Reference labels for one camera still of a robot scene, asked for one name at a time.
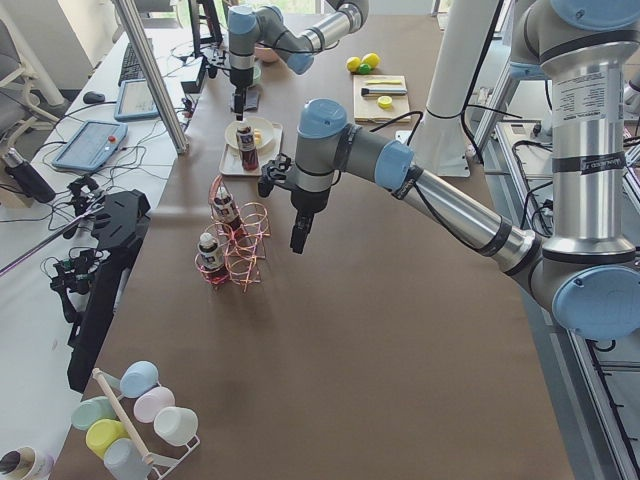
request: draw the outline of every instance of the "lime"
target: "lime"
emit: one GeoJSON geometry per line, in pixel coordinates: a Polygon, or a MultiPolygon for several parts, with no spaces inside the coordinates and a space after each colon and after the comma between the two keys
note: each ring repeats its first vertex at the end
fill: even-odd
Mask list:
{"type": "Polygon", "coordinates": [[[368,63],[361,63],[357,71],[360,75],[368,75],[371,73],[371,70],[371,65],[368,63]]]}

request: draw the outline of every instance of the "keyboard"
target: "keyboard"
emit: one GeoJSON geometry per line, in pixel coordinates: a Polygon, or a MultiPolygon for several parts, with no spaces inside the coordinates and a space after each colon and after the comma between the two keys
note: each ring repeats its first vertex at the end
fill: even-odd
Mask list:
{"type": "MultiPolygon", "coordinates": [[[[149,46],[153,49],[151,39],[147,38],[149,46]]],[[[136,52],[133,51],[133,45],[129,43],[124,51],[124,57],[122,58],[122,67],[120,67],[120,78],[118,79],[118,86],[125,80],[138,80],[144,78],[142,68],[136,52]]]]}

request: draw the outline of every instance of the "tablet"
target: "tablet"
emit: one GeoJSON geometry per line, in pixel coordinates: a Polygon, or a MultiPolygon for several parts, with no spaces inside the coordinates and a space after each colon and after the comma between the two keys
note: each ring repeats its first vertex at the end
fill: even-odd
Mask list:
{"type": "Polygon", "coordinates": [[[157,116],[158,108],[144,78],[125,80],[120,84],[116,112],[113,115],[116,120],[144,120],[157,116]]]}

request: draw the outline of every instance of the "label sticker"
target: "label sticker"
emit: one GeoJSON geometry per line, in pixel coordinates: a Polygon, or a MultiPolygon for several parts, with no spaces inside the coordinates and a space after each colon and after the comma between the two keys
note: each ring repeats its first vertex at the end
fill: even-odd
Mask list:
{"type": "Polygon", "coordinates": [[[608,118],[622,121],[622,72],[618,67],[553,85],[553,126],[608,118]]]}

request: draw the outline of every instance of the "white desk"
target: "white desk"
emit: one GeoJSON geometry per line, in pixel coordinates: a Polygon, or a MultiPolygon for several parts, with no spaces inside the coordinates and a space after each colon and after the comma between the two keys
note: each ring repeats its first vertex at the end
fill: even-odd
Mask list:
{"type": "MultiPolygon", "coordinates": [[[[170,56],[172,47],[188,42],[190,32],[186,30],[149,30],[153,39],[154,52],[161,72],[166,75],[180,67],[180,60],[170,56]]],[[[82,96],[86,91],[95,90],[104,93],[107,101],[116,100],[118,94],[117,78],[120,74],[122,56],[127,45],[123,36],[114,46],[104,62],[89,79],[85,88],[69,108],[72,112],[85,106],[82,96]]],[[[167,87],[174,106],[181,107],[182,92],[179,71],[166,77],[167,87]]],[[[113,121],[114,105],[102,105],[74,114],[81,120],[113,121]]],[[[47,142],[68,140],[81,123],[64,119],[51,133],[47,142]]],[[[131,122],[129,133],[121,146],[133,146],[148,136],[155,126],[154,138],[144,142],[147,153],[141,162],[145,170],[132,170],[123,173],[115,180],[114,189],[136,188],[144,192],[152,209],[158,204],[171,165],[176,159],[173,144],[164,132],[164,125],[158,119],[131,122]]],[[[34,158],[32,164],[51,184],[56,192],[66,190],[67,184],[78,175],[55,172],[43,161],[54,158],[51,153],[56,145],[44,147],[34,158]]],[[[122,159],[126,152],[114,155],[106,164],[128,163],[133,155],[122,159]]],[[[96,176],[99,184],[107,179],[96,176]]],[[[73,209],[65,211],[73,214],[73,209]]],[[[0,206],[0,220],[37,219],[51,212],[47,205],[35,203],[31,208],[7,209],[0,206]]],[[[66,221],[56,215],[53,226],[66,221]]],[[[0,224],[0,265],[6,265],[14,258],[37,244],[50,232],[47,220],[39,222],[17,222],[0,224]]],[[[59,238],[36,255],[19,265],[16,269],[0,278],[0,378],[2,395],[0,396],[0,455],[20,447],[31,445],[54,457],[60,452],[69,429],[70,415],[80,400],[80,394],[70,390],[67,382],[67,366],[71,357],[71,348],[66,345],[70,325],[62,315],[58,295],[49,289],[49,279],[41,272],[40,264],[47,257],[68,258],[72,247],[92,247],[96,245],[89,232],[78,231],[71,240],[59,238]]],[[[81,298],[73,295],[72,302],[81,305],[81,298]]]]}

